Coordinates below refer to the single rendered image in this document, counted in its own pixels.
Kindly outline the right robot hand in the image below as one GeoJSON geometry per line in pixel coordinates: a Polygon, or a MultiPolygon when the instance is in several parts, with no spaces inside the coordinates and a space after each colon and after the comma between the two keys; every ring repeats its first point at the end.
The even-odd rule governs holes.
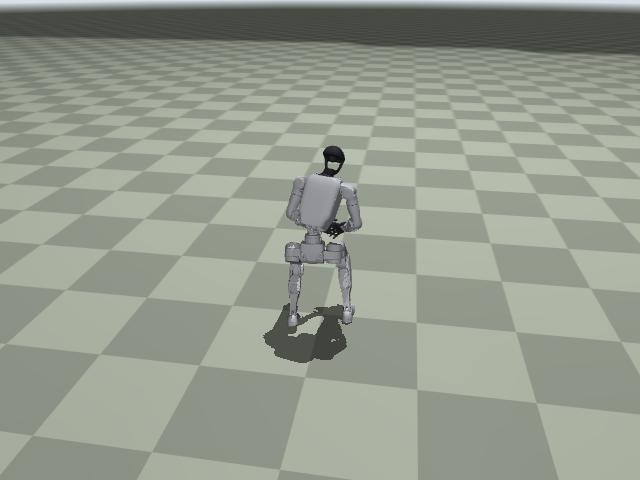
{"type": "MultiPolygon", "coordinates": [[[[341,227],[341,226],[343,226],[345,223],[346,223],[346,222],[342,222],[342,223],[340,223],[340,224],[339,224],[339,223],[333,222],[333,225],[332,225],[332,226],[334,226],[334,228],[332,228],[332,229],[334,229],[334,230],[336,230],[336,231],[340,232],[340,234],[342,234],[344,231],[343,231],[340,227],[341,227]]],[[[332,232],[332,231],[329,231],[329,232],[332,232]]],[[[333,233],[335,234],[336,232],[333,232],[333,233]]],[[[328,233],[327,233],[327,234],[328,234],[328,233]]],[[[336,235],[339,235],[339,233],[337,233],[336,235]]],[[[332,236],[332,235],[330,234],[330,237],[331,237],[331,236],[332,236]]],[[[334,237],[333,237],[333,239],[334,239],[335,237],[336,237],[336,236],[334,236],[334,237]]]]}

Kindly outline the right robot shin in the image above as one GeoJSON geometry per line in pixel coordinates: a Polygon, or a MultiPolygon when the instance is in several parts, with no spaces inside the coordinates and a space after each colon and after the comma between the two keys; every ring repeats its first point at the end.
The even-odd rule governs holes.
{"type": "Polygon", "coordinates": [[[349,254],[346,256],[346,268],[338,269],[338,275],[340,288],[343,295],[344,312],[346,311],[346,307],[348,307],[348,311],[351,312],[350,293],[352,288],[352,272],[349,254]]]}

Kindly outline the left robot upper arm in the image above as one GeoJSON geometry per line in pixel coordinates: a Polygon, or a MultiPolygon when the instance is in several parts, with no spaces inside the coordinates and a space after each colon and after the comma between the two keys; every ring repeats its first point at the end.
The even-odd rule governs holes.
{"type": "Polygon", "coordinates": [[[286,210],[287,217],[293,221],[296,221],[300,218],[299,210],[297,209],[297,207],[301,202],[306,179],[307,177],[297,177],[293,182],[293,189],[286,210]]]}

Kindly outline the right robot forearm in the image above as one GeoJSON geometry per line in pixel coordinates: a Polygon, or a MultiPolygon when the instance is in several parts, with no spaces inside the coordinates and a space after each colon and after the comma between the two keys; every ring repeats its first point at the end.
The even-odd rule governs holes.
{"type": "MultiPolygon", "coordinates": [[[[361,221],[362,221],[362,220],[361,220],[361,221]]],[[[360,229],[361,227],[360,227],[360,228],[358,228],[358,229],[354,229],[354,230],[352,230],[352,229],[350,229],[350,228],[349,228],[349,226],[348,226],[348,221],[346,221],[346,223],[345,223],[343,226],[341,226],[340,228],[341,228],[344,232],[351,232],[351,231],[357,231],[357,230],[358,230],[358,229],[360,229]]]]}

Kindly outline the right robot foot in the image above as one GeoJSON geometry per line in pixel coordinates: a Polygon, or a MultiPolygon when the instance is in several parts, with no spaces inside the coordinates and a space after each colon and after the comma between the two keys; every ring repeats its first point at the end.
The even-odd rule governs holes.
{"type": "Polygon", "coordinates": [[[343,321],[344,323],[349,323],[349,322],[351,322],[351,321],[352,321],[353,314],[355,313],[355,305],[354,305],[353,303],[351,303],[351,302],[350,302],[350,305],[351,305],[351,312],[350,312],[350,311],[348,311],[348,307],[346,307],[346,311],[344,312],[344,307],[343,307],[343,311],[342,311],[342,313],[343,313],[343,315],[342,315],[342,321],[343,321]]]}

